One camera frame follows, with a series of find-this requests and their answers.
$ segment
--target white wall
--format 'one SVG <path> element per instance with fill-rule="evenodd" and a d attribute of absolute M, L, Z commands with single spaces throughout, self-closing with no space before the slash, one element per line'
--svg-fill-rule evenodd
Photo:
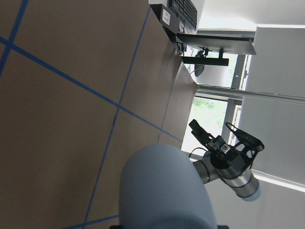
<path fill-rule="evenodd" d="M 202 30 L 255 31 L 257 24 L 305 25 L 304 0 L 205 0 Z"/>
<path fill-rule="evenodd" d="M 259 28 L 247 89 L 305 97 L 305 33 Z M 265 144 L 253 168 L 305 184 L 305 105 L 245 98 L 240 128 Z M 262 196 L 247 203 L 221 181 L 207 184 L 216 219 L 232 229 L 303 229 L 305 193 L 260 181 Z"/>
<path fill-rule="evenodd" d="M 305 97 L 305 29 L 257 28 L 247 90 Z"/>
<path fill-rule="evenodd" d="M 258 28 L 247 90 L 305 97 L 305 29 Z M 254 168 L 305 184 L 305 105 L 246 98 L 240 127 L 266 149 Z"/>
<path fill-rule="evenodd" d="M 198 28 L 206 0 L 191 0 L 191 1 L 197 9 L 197 28 Z"/>
<path fill-rule="evenodd" d="M 218 225 L 230 229 L 304 229 L 304 193 L 260 181 L 261 197 L 241 200 L 221 180 L 206 184 Z"/>

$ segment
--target blue tape line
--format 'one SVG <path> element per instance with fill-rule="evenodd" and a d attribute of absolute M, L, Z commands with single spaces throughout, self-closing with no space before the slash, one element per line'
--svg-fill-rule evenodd
<path fill-rule="evenodd" d="M 85 223 L 85 225 L 88 226 L 88 225 L 92 225 L 92 224 L 95 224 L 95 223 L 101 223 L 101 222 L 104 222 L 104 221 L 107 221 L 107 220 L 116 219 L 118 217 L 119 217 L 119 215 L 110 216 L 110 217 L 106 217 L 106 218 L 103 218 L 103 219 L 98 219 L 98 220 L 95 220 L 95 221 Z"/>
<path fill-rule="evenodd" d="M 142 26 L 142 29 L 141 29 L 141 32 L 140 32 L 140 35 L 139 35 L 138 42 L 135 46 L 135 50 L 134 50 L 134 53 L 133 53 L 133 56 L 132 56 L 132 61 L 131 61 L 131 64 L 130 64 L 130 67 L 129 67 L 129 70 L 128 70 L 128 73 L 127 73 L 127 78 L 126 78 L 126 81 L 125 81 L 125 84 L 124 84 L 124 87 L 123 87 L 123 91 L 122 91 L 122 94 L 121 94 L 121 98 L 120 98 L 120 105 L 122 104 L 122 100 L 123 100 L 123 97 L 124 97 L 124 94 L 125 94 L 125 91 L 126 91 L 126 88 L 127 88 L 127 84 L 128 84 L 129 78 L 130 78 L 130 73 L 132 71 L 133 63 L 134 63 L 135 57 L 137 55 L 137 52 L 138 52 L 138 49 L 139 49 L 139 46 L 140 46 L 140 42 L 141 42 L 141 39 L 142 39 L 142 36 L 143 36 L 144 28 L 145 28 L 145 25 L 147 23 L 147 19 L 148 19 L 150 11 L 151 11 L 151 7 L 148 7 L 146 17 L 145 17 L 145 20 L 144 20 L 144 23 L 143 23 L 143 26 Z"/>
<path fill-rule="evenodd" d="M 38 63 L 39 65 L 49 69 L 50 71 L 60 75 L 61 77 L 65 78 L 66 80 L 70 81 L 71 83 L 74 83 L 76 85 L 78 85 L 79 87 L 85 89 L 86 91 L 96 95 L 97 97 L 109 102 L 110 104 L 114 105 L 114 106 L 118 106 L 118 104 L 114 101 L 112 101 L 111 99 L 109 99 L 108 97 L 98 93 L 97 91 L 93 90 L 92 88 L 84 85 L 83 83 L 81 83 L 80 81 L 78 80 L 75 80 L 74 78 L 72 78 L 71 76 L 68 76 L 67 74 L 63 73 L 62 71 L 58 70 L 57 68 L 49 65 L 48 63 L 42 61 L 41 59 L 33 56 L 32 54 L 28 53 L 27 51 L 19 48 L 18 46 L 16 45 L 12 45 L 12 49 L 15 50 L 16 52 L 18 52 L 19 54 L 31 59 L 32 61 Z"/>
<path fill-rule="evenodd" d="M 86 216 L 85 216 L 85 219 L 84 219 L 84 224 L 83 224 L 83 227 L 82 227 L 83 229 L 85 228 L 85 224 L 88 220 L 89 213 L 90 213 L 92 203 L 93 203 L 93 199 L 94 199 L 94 196 L 95 196 L 95 192 L 96 192 L 96 189 L 97 189 L 97 185 L 100 181 L 100 177 L 101 177 L 101 174 L 102 174 L 102 169 L 104 167 L 104 163 L 105 163 L 105 160 L 106 160 L 106 155 L 107 155 L 107 152 L 108 152 L 108 148 L 109 148 L 109 145 L 110 145 L 110 142 L 111 142 L 111 139 L 112 139 L 112 135 L 113 135 L 113 131 L 114 131 L 114 127 L 115 127 L 115 123 L 116 123 L 118 113 L 119 113 L 119 109 L 116 110 L 115 117 L 114 117 L 112 127 L 111 127 L 111 131 L 109 133 L 108 141 L 107 141 L 105 151 L 104 151 L 104 154 L 103 154 L 103 157 L 102 157 L 99 172 L 98 172 L 98 175 L 97 175 L 96 180 L 95 180 L 94 188 L 93 188 L 93 191 L 92 191 L 92 194 L 91 194 L 91 198 L 90 198 L 89 205 L 88 205 L 88 208 L 87 208 Z"/>
<path fill-rule="evenodd" d="M 81 228 L 83 226 L 88 226 L 88 225 L 92 225 L 92 224 L 96 224 L 96 223 L 102 223 L 102 222 L 105 222 L 105 221 L 108 221 L 108 220 L 111 220 L 111 219 L 116 219 L 118 217 L 119 217 L 119 215 L 110 216 L 110 217 L 94 220 L 94 221 L 91 221 L 91 222 L 87 222 L 85 224 L 77 224 L 77 225 L 74 225 L 74 226 L 66 227 L 66 228 L 63 228 L 63 229 L 77 229 L 77 228 Z"/>
<path fill-rule="evenodd" d="M 4 39 L 3 37 L 1 37 L 1 36 L 0 36 L 0 43 L 2 43 L 4 45 L 8 45 L 9 44 L 9 42 L 6 39 Z"/>
<path fill-rule="evenodd" d="M 94 189 L 93 189 L 93 192 L 92 192 L 92 195 L 91 195 L 91 199 L 90 199 L 90 202 L 89 202 L 89 206 L 88 206 L 88 209 L 87 209 L 87 213 L 86 213 L 86 216 L 85 216 L 84 224 L 88 220 L 88 216 L 89 216 L 89 213 L 90 213 L 90 210 L 91 210 L 91 206 L 92 206 L 92 203 L 93 203 L 93 199 L 94 199 L 94 196 L 95 196 L 97 185 L 99 183 L 99 180 L 100 180 L 100 177 L 101 177 L 101 174 L 102 174 L 102 168 L 104 166 L 105 159 L 106 159 L 106 156 L 107 156 L 107 153 L 108 153 L 108 148 L 109 148 L 109 145 L 110 145 L 110 142 L 111 142 L 111 138 L 112 138 L 112 134 L 113 134 L 113 131 L 114 131 L 114 127 L 115 127 L 115 123 L 116 123 L 116 118 L 117 118 L 117 116 L 119 114 L 119 109 L 122 107 L 121 106 L 122 100 L 123 100 L 123 97 L 124 97 L 124 94 L 125 94 L 125 91 L 126 91 L 126 88 L 127 88 L 128 80 L 130 78 L 130 73 L 132 71 L 134 60 L 135 60 L 136 54 L 137 54 L 139 46 L 140 46 L 140 42 L 141 42 L 141 39 L 142 39 L 142 35 L 143 35 L 143 32 L 144 32 L 145 25 L 147 23 L 147 19 L 148 19 L 149 13 L 150 13 L 150 9 L 151 9 L 151 7 L 149 6 L 148 10 L 146 12 L 146 17 L 145 17 L 143 26 L 141 28 L 141 32 L 140 32 L 140 35 L 139 35 L 139 38 L 138 38 L 138 41 L 137 41 L 137 44 L 136 44 L 133 56 L 132 56 L 132 61 L 130 63 L 129 70 L 128 70 L 128 73 L 127 73 L 127 76 L 126 76 L 126 80 L 125 80 L 124 87 L 123 87 L 123 90 L 122 90 L 120 102 L 119 102 L 119 104 L 117 106 L 118 108 L 117 108 L 116 113 L 115 113 L 115 117 L 114 117 L 114 121 L 113 121 L 113 124 L 112 124 L 112 128 L 111 128 L 111 131 L 110 131 L 110 134 L 109 134 L 109 137 L 108 137 L 108 141 L 107 141 L 107 145 L 106 145 L 106 148 L 105 148 L 105 151 L 104 151 L 104 155 L 103 155 L 103 158 L 102 158 L 102 161 L 101 161 L 99 173 L 98 173 L 97 179 L 95 181 Z"/>
<path fill-rule="evenodd" d="M 3 43 L 3 44 L 6 44 L 6 43 L 7 43 L 7 41 L 6 41 L 4 38 L 2 38 L 2 37 L 0 37 L 0 42 Z M 142 120 L 142 121 L 145 122 L 146 124 L 148 124 L 148 125 L 150 125 L 150 126 L 156 128 L 156 129 L 158 129 L 158 130 L 164 132 L 165 134 L 167 134 L 167 135 L 169 135 L 169 136 L 175 138 L 176 140 L 182 142 L 181 139 L 179 139 L 179 138 L 173 136 L 172 134 L 170 134 L 170 133 L 168 133 L 167 131 L 161 129 L 160 127 L 156 126 L 155 124 L 153 124 L 153 123 L 147 121 L 146 119 L 144 119 L 144 118 L 138 116 L 137 114 L 131 112 L 131 111 L 128 110 L 127 108 L 125 108 L 125 107 L 123 107 L 123 106 L 117 104 L 116 102 L 114 102 L 113 100 L 109 99 L 108 97 L 106 97 L 106 96 L 104 96 L 104 95 L 98 93 L 97 91 L 93 90 L 92 88 L 90 88 L 90 87 L 84 85 L 83 83 L 81 83 L 81 82 L 75 80 L 74 78 L 68 76 L 67 74 L 65 74 L 65 73 L 63 73 L 62 71 L 58 70 L 57 68 L 55 68 L 55 67 L 49 65 L 48 63 L 46 63 L 46 62 L 40 60 L 39 58 L 33 56 L 32 54 L 30 54 L 29 52 L 27 52 L 27 51 L 25 51 L 25 50 L 19 48 L 18 46 L 12 45 L 12 48 L 11 48 L 11 49 L 13 49 L 14 51 L 18 52 L 19 54 L 21 54 L 21 55 L 23 55 L 23 56 L 25 56 L 25 57 L 27 57 L 27 58 L 29 58 L 29 59 L 31 59 L 32 61 L 36 62 L 37 64 L 39 64 L 39 65 L 41 65 L 41 66 L 43 66 L 43 67 L 49 69 L 50 71 L 52 71 L 52 72 L 58 74 L 59 76 L 61 76 L 61 77 L 65 78 L 65 79 L 67 79 L 68 81 L 70 81 L 70 82 L 72 82 L 72 83 L 78 85 L 79 87 L 85 89 L 86 91 L 88 91 L 88 92 L 90 92 L 90 93 L 96 95 L 97 97 L 99 97 L 99 98 L 101 98 L 101 99 L 103 99 L 103 100 L 109 102 L 110 104 L 112 104 L 112 105 L 114 105 L 114 106 L 120 108 L 121 110 L 123 110 L 123 111 L 129 113 L 130 115 L 132 115 L 132 116 L 134 116 L 134 117 L 136 117 L 136 118 Z"/>
<path fill-rule="evenodd" d="M 13 26 L 13 29 L 10 32 L 9 41 L 6 43 L 4 53 L 3 53 L 2 57 L 1 57 L 1 60 L 0 60 L 0 77 L 2 75 L 2 72 L 3 72 L 4 66 L 6 64 L 6 61 L 9 57 L 11 46 L 14 43 L 14 40 L 16 38 L 16 35 L 17 35 L 18 29 L 20 27 L 25 9 L 28 5 L 28 2 L 29 2 L 29 0 L 23 0 L 22 1 L 19 12 L 18 12 L 18 15 L 17 15 L 17 18 L 16 18 L 14 26 Z"/>

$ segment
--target keyboard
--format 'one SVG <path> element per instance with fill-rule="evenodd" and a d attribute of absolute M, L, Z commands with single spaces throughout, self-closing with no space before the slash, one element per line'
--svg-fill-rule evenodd
<path fill-rule="evenodd" d="M 170 0 L 169 8 L 188 23 L 192 29 L 196 30 L 197 10 L 190 0 Z"/>

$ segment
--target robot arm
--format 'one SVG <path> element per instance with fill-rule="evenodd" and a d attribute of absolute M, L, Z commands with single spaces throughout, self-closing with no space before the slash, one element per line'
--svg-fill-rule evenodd
<path fill-rule="evenodd" d="M 189 126 L 192 134 L 209 150 L 207 157 L 193 163 L 202 182 L 206 184 L 220 178 L 243 200 L 258 199 L 261 193 L 259 183 L 249 167 L 257 153 L 264 149 L 263 143 L 230 123 L 226 126 L 239 140 L 235 146 L 228 145 L 221 136 L 213 137 L 196 120 L 192 120 Z M 240 145 L 244 145 L 241 151 L 237 150 Z"/>
<path fill-rule="evenodd" d="M 203 185 L 218 178 L 244 200 L 259 196 L 249 166 L 264 145 L 237 128 L 234 133 L 241 143 L 229 146 L 195 120 L 190 126 L 210 154 L 192 163 L 183 151 L 166 144 L 136 152 L 121 175 L 120 226 L 111 229 L 228 229 L 217 225 Z M 245 146 L 242 151 L 236 149 L 240 144 Z M 248 156 L 249 150 L 254 154 Z"/>

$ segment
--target label sticker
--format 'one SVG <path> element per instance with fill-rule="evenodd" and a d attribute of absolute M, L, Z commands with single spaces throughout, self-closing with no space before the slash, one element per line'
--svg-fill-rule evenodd
<path fill-rule="evenodd" d="M 170 19 L 171 19 L 171 15 L 169 14 L 169 12 L 167 12 L 165 9 L 163 9 L 163 14 L 162 14 L 162 20 L 170 25 Z"/>

